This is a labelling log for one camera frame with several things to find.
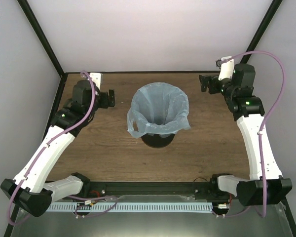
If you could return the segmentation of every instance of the gray floor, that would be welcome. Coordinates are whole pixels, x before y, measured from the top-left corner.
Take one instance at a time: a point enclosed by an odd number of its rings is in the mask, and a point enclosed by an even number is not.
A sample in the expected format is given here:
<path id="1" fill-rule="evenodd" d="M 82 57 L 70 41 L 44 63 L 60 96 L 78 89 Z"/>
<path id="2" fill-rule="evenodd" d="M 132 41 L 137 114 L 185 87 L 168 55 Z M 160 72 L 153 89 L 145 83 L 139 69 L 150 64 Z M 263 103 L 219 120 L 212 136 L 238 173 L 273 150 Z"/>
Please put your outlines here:
<path id="1" fill-rule="evenodd" d="M 230 214 L 242 209 L 233 201 Z M 290 237 L 282 205 L 269 206 L 261 219 L 254 208 L 235 218 L 204 213 L 108 213 L 75 219 L 69 213 L 48 212 L 15 227 L 12 237 Z"/>

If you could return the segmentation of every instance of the black frame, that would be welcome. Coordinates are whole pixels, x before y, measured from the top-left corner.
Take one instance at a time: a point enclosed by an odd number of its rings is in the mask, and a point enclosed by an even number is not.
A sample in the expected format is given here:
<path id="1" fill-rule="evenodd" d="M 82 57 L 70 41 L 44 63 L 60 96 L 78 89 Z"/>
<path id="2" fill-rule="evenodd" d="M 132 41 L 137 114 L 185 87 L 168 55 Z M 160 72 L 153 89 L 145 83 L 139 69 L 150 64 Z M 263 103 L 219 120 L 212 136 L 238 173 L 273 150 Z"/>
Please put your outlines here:
<path id="1" fill-rule="evenodd" d="M 33 11 L 27 0 L 18 0 L 22 10 L 24 11 L 29 23 L 31 24 L 33 30 L 35 31 L 38 39 L 40 40 L 42 46 L 44 47 L 48 57 L 50 58 L 52 64 L 54 65 L 57 73 L 61 77 L 55 100 L 49 115 L 48 123 L 45 129 L 44 136 L 46 135 L 48 128 L 50 126 L 51 119 L 58 110 L 60 100 L 65 88 L 67 77 L 69 73 L 65 73 L 52 50 L 42 28 L 40 27 Z M 268 25 L 270 24 L 273 16 L 275 15 L 277 9 L 281 5 L 282 0 L 273 0 L 270 7 L 268 8 L 264 18 L 262 19 L 255 35 L 253 36 L 247 51 L 255 50 L 260 39 L 262 38 L 264 32 L 266 31 Z M 246 55 L 241 59 L 241 63 L 247 63 L 250 59 L 250 55 Z M 171 71 L 171 72 L 109 72 L 109 73 L 218 73 L 219 71 Z M 221 202 L 227 201 L 228 196 L 223 197 L 213 197 L 210 194 L 210 188 L 208 182 L 91 182 L 91 188 L 96 190 L 105 190 L 107 195 L 195 195 L 196 199 L 205 199 L 208 202 Z M 285 215 L 289 221 L 293 236 L 296 237 L 296 224 L 291 213 L 289 204 L 285 199 L 282 200 L 282 204 L 285 208 Z M 15 221 L 19 207 L 15 206 L 11 219 Z M 11 236 L 13 231 L 13 226 L 10 224 L 6 228 L 4 237 Z"/>

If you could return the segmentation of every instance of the trash bin base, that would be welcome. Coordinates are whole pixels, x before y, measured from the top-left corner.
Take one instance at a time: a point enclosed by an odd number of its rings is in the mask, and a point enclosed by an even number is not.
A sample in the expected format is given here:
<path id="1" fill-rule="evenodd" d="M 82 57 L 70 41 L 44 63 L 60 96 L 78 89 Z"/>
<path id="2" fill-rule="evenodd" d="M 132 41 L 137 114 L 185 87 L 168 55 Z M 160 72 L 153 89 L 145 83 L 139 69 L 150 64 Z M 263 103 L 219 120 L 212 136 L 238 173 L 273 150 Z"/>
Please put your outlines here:
<path id="1" fill-rule="evenodd" d="M 170 134 L 168 137 L 162 138 L 159 134 L 145 134 L 144 136 L 142 136 L 142 141 L 150 147 L 162 148 L 168 146 L 172 142 L 174 136 L 175 134 Z"/>

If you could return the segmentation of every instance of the robotic arm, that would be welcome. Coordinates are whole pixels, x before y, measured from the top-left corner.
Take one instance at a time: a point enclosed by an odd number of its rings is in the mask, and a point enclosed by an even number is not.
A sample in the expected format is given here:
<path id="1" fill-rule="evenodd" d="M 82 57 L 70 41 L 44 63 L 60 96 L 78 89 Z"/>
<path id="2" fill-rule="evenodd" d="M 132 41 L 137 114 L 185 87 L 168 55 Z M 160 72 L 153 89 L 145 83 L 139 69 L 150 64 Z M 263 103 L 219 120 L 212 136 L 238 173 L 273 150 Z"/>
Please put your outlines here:
<path id="1" fill-rule="evenodd" d="M 243 136 L 249 159 L 250 180 L 231 174 L 214 174 L 211 178 L 212 193 L 224 192 L 238 196 L 243 206 L 262 205 L 262 168 L 259 153 L 259 128 L 264 118 L 262 101 L 252 95 L 255 69 L 249 64 L 236 64 L 224 57 L 216 62 L 221 68 L 219 76 L 200 76 L 201 91 L 210 94 L 221 93 L 232 112 Z M 278 204 L 292 189 L 290 179 L 284 179 L 277 166 L 265 127 L 262 131 L 263 157 L 267 181 L 267 204 Z"/>
<path id="2" fill-rule="evenodd" d="M 73 88 L 72 98 L 66 102 L 64 107 L 52 119 L 46 137 L 31 160 L 13 180 L 5 179 L 1 184 L 3 192 L 8 198 L 11 198 L 16 187 L 24 180 L 14 198 L 14 203 L 35 217 L 42 215 L 50 204 L 55 201 L 69 195 L 86 194 L 89 191 L 88 185 L 90 180 L 78 173 L 51 183 L 45 183 L 45 181 L 62 152 L 77 137 L 82 128 L 92 121 L 97 109 L 115 106 L 113 90 L 109 90 L 109 93 L 100 92 L 102 74 L 91 73 L 90 77 L 94 83 L 96 101 L 88 119 L 75 129 L 62 134 L 48 144 L 51 138 L 77 124 L 86 115 L 92 97 L 91 86 L 89 81 L 80 80 Z M 39 153 L 41 153 L 39 159 L 34 163 Z M 33 167 L 30 173 L 26 175 L 31 165 Z"/>

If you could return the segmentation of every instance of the white wall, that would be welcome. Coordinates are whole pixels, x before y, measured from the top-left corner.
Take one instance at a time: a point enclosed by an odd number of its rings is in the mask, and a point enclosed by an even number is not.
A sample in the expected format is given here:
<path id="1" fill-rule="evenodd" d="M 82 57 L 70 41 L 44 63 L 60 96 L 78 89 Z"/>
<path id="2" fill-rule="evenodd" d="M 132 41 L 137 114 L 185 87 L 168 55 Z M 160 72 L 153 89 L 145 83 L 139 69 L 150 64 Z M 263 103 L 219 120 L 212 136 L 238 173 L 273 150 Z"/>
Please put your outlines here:
<path id="1" fill-rule="evenodd" d="M 293 182 L 287 198 L 296 221 L 296 0 L 283 1 L 258 49 L 280 57 L 287 70 L 284 97 L 266 126 L 276 161 L 284 177 Z M 264 55 L 253 55 L 249 63 L 257 72 L 255 95 L 268 111 L 281 86 L 280 68 Z"/>
<path id="2" fill-rule="evenodd" d="M 37 149 L 59 84 L 17 1 L 0 0 L 0 184 Z M 0 236 L 8 198 L 0 189 Z"/>
<path id="3" fill-rule="evenodd" d="M 216 70 L 271 0 L 29 0 L 65 72 Z"/>

